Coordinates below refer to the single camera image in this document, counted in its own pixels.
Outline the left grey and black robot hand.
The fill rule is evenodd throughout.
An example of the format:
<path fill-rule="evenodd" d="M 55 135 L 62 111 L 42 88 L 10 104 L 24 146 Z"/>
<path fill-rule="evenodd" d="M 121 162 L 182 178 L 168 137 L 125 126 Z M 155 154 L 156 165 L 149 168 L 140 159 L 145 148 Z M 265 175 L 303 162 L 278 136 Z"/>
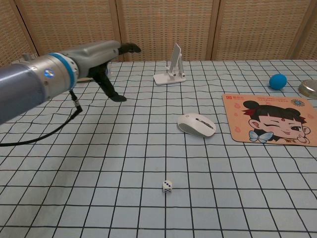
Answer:
<path fill-rule="evenodd" d="M 107 64 L 119 55 L 139 52 L 141 49 L 134 43 L 109 40 L 79 45 L 60 53 L 75 61 L 79 78 L 92 78 L 112 101 L 125 102 L 126 98 L 119 95 L 110 82 Z"/>

